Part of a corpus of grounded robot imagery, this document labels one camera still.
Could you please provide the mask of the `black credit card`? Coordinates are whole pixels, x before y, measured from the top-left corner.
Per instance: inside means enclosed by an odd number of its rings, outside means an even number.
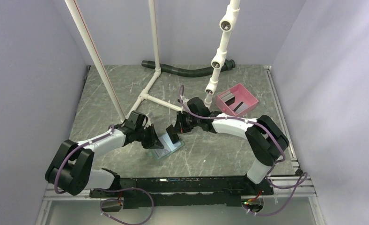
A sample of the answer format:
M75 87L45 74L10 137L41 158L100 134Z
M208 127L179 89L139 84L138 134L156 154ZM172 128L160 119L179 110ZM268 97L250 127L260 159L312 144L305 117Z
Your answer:
M170 138L170 140L173 144L176 144L177 142L180 141L180 138L179 138L178 134L175 132L175 129L174 129L173 125L168 126L166 128L166 132L167 132L167 134L168 134L168 136L169 136L169 138Z

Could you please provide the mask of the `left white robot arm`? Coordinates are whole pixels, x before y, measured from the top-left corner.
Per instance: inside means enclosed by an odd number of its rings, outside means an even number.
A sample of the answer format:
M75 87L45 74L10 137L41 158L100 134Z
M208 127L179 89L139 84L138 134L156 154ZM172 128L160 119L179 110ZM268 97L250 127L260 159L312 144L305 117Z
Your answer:
M46 173L45 180L54 186L56 194L78 195L84 189L102 189L109 197L121 189L120 176L109 169L92 169L94 159L133 142L144 149L162 149L154 125L148 117L132 111L123 123L109 126L93 138L74 142L65 140L59 147Z

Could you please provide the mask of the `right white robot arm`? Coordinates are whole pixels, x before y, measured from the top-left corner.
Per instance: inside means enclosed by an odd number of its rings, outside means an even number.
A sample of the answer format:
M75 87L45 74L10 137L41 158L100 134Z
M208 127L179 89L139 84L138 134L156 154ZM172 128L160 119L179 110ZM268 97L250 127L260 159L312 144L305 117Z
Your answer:
M177 112L174 133L188 133L195 127L214 134L237 136L248 141L255 156L244 181L244 189L250 195L262 189L262 181L276 163L285 161L284 151L289 146L289 140L267 115L247 119L220 111L210 111L200 98L194 97L187 102L183 110Z

